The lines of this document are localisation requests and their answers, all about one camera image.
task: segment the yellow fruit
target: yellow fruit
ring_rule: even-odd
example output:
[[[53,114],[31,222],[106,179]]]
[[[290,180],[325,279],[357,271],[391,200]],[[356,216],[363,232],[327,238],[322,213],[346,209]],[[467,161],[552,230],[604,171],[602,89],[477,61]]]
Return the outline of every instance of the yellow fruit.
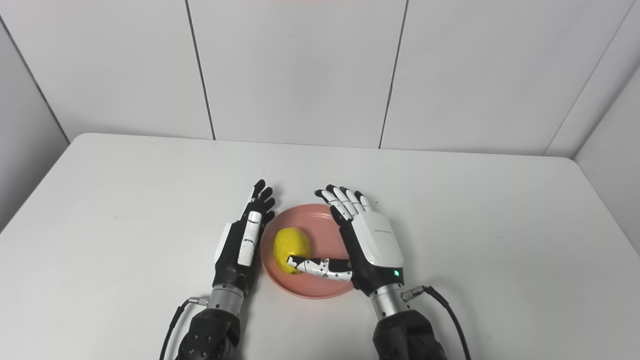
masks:
[[[286,227],[281,229],[273,242],[273,257],[282,271],[287,274],[298,274],[293,266],[287,265],[287,258],[291,255],[309,258],[311,249],[309,248],[309,239],[302,230],[297,227]]]

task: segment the white wall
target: white wall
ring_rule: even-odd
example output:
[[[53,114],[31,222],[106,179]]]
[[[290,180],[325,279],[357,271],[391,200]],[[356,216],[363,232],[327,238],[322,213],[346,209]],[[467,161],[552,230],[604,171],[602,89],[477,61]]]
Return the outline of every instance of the white wall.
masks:
[[[542,155],[633,2],[410,1],[382,147]]]
[[[0,0],[0,14],[69,138],[211,138],[185,2]]]
[[[638,34],[640,3],[635,1],[545,155],[575,157],[636,71],[640,61]]]
[[[611,106],[575,161],[640,252],[640,72]]]
[[[572,157],[640,60],[634,3],[0,0],[0,13],[71,139],[211,138],[204,82],[219,139]]]
[[[189,0],[220,140],[378,147],[406,0]]]
[[[67,148],[0,24],[0,231]]]

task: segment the robotic hand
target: robotic hand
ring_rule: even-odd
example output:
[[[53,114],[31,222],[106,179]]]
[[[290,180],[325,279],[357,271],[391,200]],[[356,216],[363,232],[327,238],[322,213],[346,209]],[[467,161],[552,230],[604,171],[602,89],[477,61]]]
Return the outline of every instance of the robotic hand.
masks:
[[[253,187],[240,220],[227,224],[216,251],[216,275],[207,309],[191,319],[180,343],[179,360],[225,360],[233,357],[240,340],[238,315],[253,287],[255,249],[265,225],[275,214],[273,190],[264,180]]]
[[[402,292],[404,258],[387,217],[373,211],[362,193],[345,187],[328,185],[315,194],[331,207],[340,227],[353,286],[371,298],[378,315],[373,342],[380,359],[446,360],[429,320],[405,302],[422,288]]]

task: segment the robotic fingertip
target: robotic fingertip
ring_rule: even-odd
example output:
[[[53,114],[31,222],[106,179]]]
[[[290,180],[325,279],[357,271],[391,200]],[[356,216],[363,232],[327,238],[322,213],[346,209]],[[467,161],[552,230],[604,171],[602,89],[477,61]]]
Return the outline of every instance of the robotic fingertip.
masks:
[[[267,186],[267,182],[264,179],[260,179],[253,187],[260,192],[265,186]]]

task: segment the silver cylindrical wrist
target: silver cylindrical wrist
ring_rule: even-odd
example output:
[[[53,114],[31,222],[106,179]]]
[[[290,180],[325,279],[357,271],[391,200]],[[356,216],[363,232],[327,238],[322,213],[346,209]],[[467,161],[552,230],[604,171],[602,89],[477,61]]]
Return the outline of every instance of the silver cylindrical wrist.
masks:
[[[207,308],[220,309],[238,316],[244,301],[243,292],[231,284],[218,284],[213,287]]]
[[[378,320],[408,309],[400,297],[401,292],[401,284],[389,284],[376,289],[369,295]]]

